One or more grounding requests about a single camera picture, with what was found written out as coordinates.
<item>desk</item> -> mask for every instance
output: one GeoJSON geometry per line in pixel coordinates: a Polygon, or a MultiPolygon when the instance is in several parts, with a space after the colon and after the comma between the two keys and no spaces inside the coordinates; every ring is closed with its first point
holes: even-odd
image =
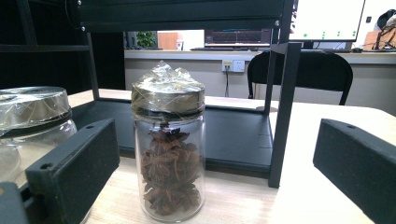
{"type": "MultiPolygon", "coordinates": [[[[129,91],[100,90],[101,97],[129,99],[129,91]]],[[[71,106],[92,100],[92,93],[70,95],[71,106]]],[[[261,100],[206,97],[208,105],[263,106],[261,100]]],[[[271,113],[271,120],[276,111],[271,113]]],[[[354,106],[294,103],[279,189],[267,180],[206,172],[205,204],[185,223],[373,223],[313,165],[320,120],[350,123],[396,145],[396,118],[354,106]]],[[[140,208],[134,159],[121,158],[92,207],[87,223],[157,223],[140,208]]]]}

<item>dried spice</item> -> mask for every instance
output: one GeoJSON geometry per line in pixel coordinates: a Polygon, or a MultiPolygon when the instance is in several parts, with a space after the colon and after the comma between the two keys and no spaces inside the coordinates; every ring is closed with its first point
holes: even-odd
{"type": "Polygon", "coordinates": [[[179,208],[199,206],[201,196],[193,184],[199,177],[202,156],[193,143],[185,143],[189,133],[169,129],[150,131],[149,148],[143,150],[141,174],[146,182],[144,199],[156,214],[170,215],[179,208]]]}

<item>wall outlet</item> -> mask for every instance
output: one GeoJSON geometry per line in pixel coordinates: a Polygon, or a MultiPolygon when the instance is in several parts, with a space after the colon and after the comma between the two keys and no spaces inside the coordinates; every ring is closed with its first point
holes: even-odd
{"type": "Polygon", "coordinates": [[[245,61],[233,61],[233,71],[234,72],[245,72],[245,61]]]}
{"type": "Polygon", "coordinates": [[[233,61],[231,60],[223,60],[221,64],[221,71],[225,72],[226,68],[228,68],[229,72],[233,71],[233,61]]]}

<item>glass jar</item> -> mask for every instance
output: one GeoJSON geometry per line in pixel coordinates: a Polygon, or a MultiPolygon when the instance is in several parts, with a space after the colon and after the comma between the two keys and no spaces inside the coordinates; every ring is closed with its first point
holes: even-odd
{"type": "Polygon", "coordinates": [[[205,87],[168,66],[160,63],[133,85],[135,158],[143,210],[178,222],[205,200],[205,87]]]}
{"type": "Polygon", "coordinates": [[[65,89],[0,91],[0,182],[21,187],[24,170],[77,132],[65,89]]]}

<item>metal lid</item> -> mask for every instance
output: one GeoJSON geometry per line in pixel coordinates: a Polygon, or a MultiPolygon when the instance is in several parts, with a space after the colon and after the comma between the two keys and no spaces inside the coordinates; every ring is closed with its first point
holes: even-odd
{"type": "Polygon", "coordinates": [[[160,63],[132,86],[132,110],[138,119],[192,119],[205,109],[205,86],[183,68],[160,63]]]}
{"type": "Polygon", "coordinates": [[[0,90],[0,137],[10,130],[31,128],[69,116],[66,90],[26,87],[0,90]]]}

